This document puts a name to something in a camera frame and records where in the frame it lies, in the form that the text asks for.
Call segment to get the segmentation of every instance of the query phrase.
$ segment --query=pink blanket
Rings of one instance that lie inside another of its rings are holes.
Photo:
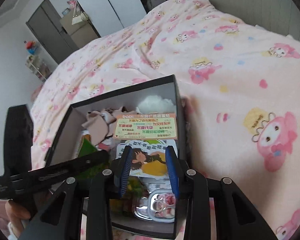
[[[33,168],[45,165],[71,103],[170,74],[189,99],[193,167],[232,178],[289,239],[300,224],[300,42],[208,0],[169,0],[62,62],[31,110]],[[114,238],[144,237],[116,230]]]

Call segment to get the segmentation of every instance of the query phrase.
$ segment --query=gray door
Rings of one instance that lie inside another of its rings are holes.
[[[49,0],[44,0],[26,22],[51,57],[60,64],[78,49],[60,23],[60,15]]]

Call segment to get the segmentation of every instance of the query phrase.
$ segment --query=white wardrobe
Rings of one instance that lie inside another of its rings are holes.
[[[101,37],[126,28],[146,15],[140,0],[78,0],[78,2],[89,15]]]

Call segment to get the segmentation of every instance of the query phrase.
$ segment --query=pink heart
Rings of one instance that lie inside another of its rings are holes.
[[[261,88],[267,88],[268,87],[268,83],[264,79],[261,79],[260,83],[259,83],[259,86]]]

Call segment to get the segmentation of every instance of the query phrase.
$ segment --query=blue gripper pad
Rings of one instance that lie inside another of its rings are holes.
[[[169,180],[171,184],[172,193],[176,196],[176,198],[179,198],[179,178],[176,173],[176,168],[173,164],[173,159],[177,159],[176,153],[172,146],[166,148],[166,165],[168,169],[168,175]]]
[[[129,147],[129,153],[127,156],[127,159],[124,164],[124,168],[121,173],[121,178],[120,178],[120,188],[119,188],[119,196],[122,197],[127,190],[127,185],[128,185],[128,178],[130,175],[130,168],[131,168],[131,161],[132,161],[132,148]]]

